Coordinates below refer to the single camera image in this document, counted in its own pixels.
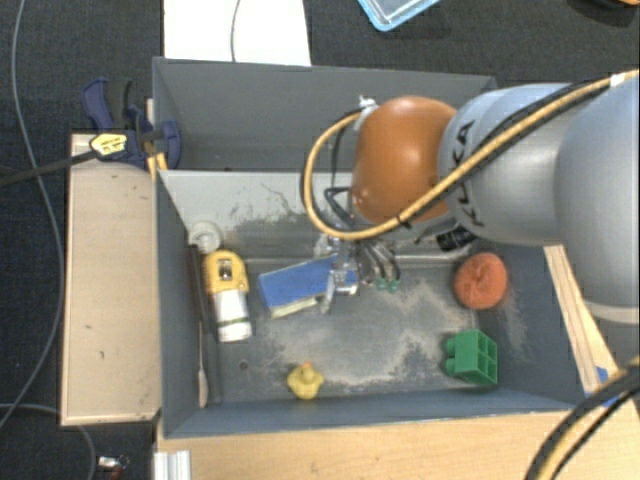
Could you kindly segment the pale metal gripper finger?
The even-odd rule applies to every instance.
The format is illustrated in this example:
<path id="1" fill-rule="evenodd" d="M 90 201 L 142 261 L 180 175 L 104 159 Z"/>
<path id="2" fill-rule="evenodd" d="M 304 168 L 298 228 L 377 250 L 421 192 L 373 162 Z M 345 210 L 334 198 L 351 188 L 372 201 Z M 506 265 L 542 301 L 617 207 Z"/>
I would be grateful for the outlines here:
<path id="1" fill-rule="evenodd" d="M 338 296 L 352 296 L 358 290 L 359 276 L 355 270 L 331 268 L 327 278 L 326 289 L 320 302 L 320 313 L 329 313 Z"/>
<path id="2" fill-rule="evenodd" d="M 340 248 L 340 240 L 338 238 L 320 235 L 313 247 L 314 258 L 329 257 L 338 252 Z"/>

